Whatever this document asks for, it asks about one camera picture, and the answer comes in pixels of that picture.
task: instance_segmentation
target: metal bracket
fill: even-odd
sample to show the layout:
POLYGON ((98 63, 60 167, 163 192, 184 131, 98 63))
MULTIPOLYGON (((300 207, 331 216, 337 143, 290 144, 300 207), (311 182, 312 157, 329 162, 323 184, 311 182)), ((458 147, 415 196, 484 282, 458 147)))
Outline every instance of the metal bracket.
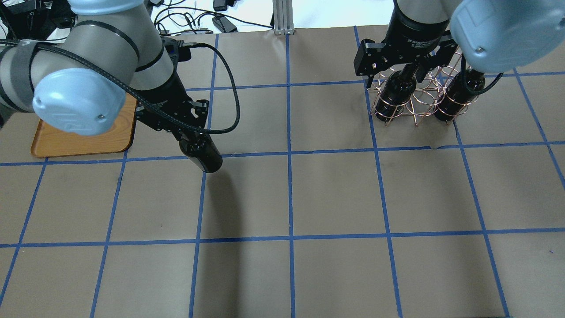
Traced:
POLYGON ((273 0, 273 17, 276 35, 294 34, 292 0, 273 0))

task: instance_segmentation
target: wooden board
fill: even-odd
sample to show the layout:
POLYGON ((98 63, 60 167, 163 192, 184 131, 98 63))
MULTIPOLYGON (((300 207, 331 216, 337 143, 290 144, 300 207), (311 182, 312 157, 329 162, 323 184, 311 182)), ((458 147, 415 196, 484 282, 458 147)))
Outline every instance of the wooden board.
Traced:
POLYGON ((126 151, 133 142, 135 109, 135 98, 126 95, 124 107, 112 128, 98 136, 81 136, 64 132, 40 121, 31 153, 34 157, 45 158, 126 151))

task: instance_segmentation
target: light blue cap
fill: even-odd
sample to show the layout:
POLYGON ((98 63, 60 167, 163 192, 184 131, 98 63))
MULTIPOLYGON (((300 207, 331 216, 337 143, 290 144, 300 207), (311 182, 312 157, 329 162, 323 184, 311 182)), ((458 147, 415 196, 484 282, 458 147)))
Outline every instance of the light blue cap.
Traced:
POLYGON ((474 69, 506 72, 565 39, 565 1, 464 0, 451 16, 451 35, 474 69))
POLYGON ((122 12, 143 4, 143 0, 68 0, 78 15, 104 15, 122 12))
POLYGON ((102 75, 85 68, 67 68, 37 84, 33 110, 57 129, 93 136, 112 127, 124 103, 125 92, 102 75))

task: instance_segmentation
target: black power brick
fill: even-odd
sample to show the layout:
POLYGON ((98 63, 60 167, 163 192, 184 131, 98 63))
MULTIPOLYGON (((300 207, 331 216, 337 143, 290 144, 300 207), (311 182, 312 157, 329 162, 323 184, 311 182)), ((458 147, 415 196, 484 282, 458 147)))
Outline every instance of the black power brick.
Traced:
POLYGON ((214 16, 212 18, 212 23, 222 33, 237 32, 237 27, 233 25, 233 23, 231 23, 225 16, 214 16))

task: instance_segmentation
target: white floor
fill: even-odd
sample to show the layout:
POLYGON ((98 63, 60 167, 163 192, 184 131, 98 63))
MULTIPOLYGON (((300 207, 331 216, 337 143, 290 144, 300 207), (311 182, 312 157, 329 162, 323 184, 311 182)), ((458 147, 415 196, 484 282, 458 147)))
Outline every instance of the white floor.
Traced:
MULTIPOLYGON (((165 3, 176 3, 178 1, 180 0, 165 0, 165 3)), ((332 28, 388 24, 393 9, 392 0, 294 0, 292 2, 295 28, 332 28)), ((185 0, 178 6, 196 7, 213 11, 212 3, 213 0, 185 0)), ((165 6, 155 8, 151 17, 155 19, 157 13, 164 8, 165 6)), ((188 12, 193 16, 200 14, 199 11, 186 9, 174 9, 170 10, 170 12, 188 12)), ((222 13, 241 20, 269 25, 272 12, 273 3, 271 0, 238 0, 234 7, 228 7, 228 10, 222 13)), ((184 22, 179 16, 174 17, 174 19, 179 23, 184 22)), ((219 33, 219 30, 212 24, 211 16, 202 18, 201 22, 202 28, 208 28, 214 31, 214 33, 219 33)), ((244 24, 235 20, 232 20, 232 23, 239 32, 265 30, 265 28, 244 24)), ((185 29, 176 26, 169 19, 166 19, 163 24, 171 32, 185 29)), ((0 27, 6 31, 6 27, 3 24, 0 23, 0 27)), ((49 39, 62 38, 67 34, 68 29, 57 29, 49 39)))

